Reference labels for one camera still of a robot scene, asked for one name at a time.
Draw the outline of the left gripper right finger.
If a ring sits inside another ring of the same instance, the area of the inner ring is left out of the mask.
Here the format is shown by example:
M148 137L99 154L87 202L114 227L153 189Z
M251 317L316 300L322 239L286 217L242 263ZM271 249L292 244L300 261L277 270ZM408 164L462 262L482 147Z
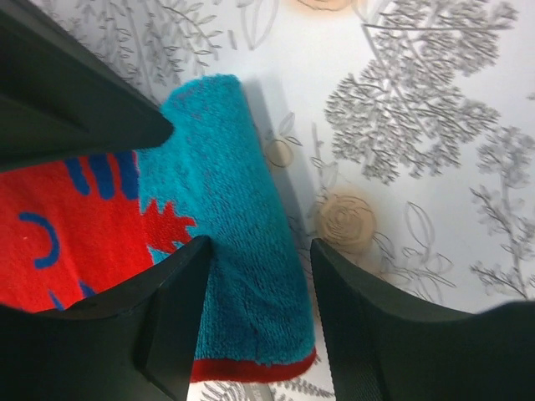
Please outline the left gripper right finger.
M320 239L310 254L337 399L533 399L533 302L460 312L401 291Z

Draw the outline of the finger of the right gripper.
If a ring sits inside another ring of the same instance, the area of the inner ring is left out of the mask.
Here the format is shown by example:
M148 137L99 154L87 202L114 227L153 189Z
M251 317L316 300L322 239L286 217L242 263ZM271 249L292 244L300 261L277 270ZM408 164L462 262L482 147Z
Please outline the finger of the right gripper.
M39 8L1 10L1 170L153 148L171 123Z

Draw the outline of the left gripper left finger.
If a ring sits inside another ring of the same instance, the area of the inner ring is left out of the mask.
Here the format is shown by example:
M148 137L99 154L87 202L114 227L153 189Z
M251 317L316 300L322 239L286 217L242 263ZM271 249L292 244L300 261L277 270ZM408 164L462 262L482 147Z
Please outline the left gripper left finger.
M2 307L2 399L185 399L210 265L198 236L66 310Z

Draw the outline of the red blue towel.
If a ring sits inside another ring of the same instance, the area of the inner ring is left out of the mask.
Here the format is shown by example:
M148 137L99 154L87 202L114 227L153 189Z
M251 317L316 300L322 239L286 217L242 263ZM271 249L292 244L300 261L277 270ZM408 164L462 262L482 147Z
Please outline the red blue towel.
M316 357L312 305L241 82L192 80L161 112L159 147L2 173L2 304L64 310L208 236L192 381L296 378Z

